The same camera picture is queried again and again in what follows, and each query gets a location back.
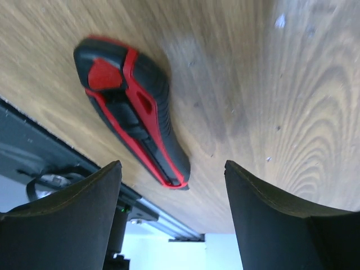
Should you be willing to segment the red black utility knife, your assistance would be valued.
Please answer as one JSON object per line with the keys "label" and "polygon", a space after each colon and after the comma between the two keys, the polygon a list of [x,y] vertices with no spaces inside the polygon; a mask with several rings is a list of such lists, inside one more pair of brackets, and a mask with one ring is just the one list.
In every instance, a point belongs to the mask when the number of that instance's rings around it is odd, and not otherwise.
{"label": "red black utility knife", "polygon": [[187,190],[190,160],[172,128],[162,68],[130,45],[100,35],[82,39],[73,57],[80,83],[109,130],[163,187]]}

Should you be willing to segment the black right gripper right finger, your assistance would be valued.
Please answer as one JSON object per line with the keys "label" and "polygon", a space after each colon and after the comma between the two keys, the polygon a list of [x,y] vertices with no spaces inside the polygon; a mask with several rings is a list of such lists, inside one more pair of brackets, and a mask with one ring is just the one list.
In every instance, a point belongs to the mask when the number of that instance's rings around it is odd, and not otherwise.
{"label": "black right gripper right finger", "polygon": [[224,177],[244,269],[359,268],[359,213],[297,197],[232,160]]}

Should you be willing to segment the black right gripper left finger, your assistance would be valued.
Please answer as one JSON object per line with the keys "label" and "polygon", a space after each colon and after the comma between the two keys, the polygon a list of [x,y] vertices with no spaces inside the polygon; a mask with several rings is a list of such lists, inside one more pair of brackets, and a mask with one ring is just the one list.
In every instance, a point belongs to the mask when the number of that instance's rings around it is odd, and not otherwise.
{"label": "black right gripper left finger", "polygon": [[1,269],[102,269],[121,181],[122,165],[113,161],[1,213]]}

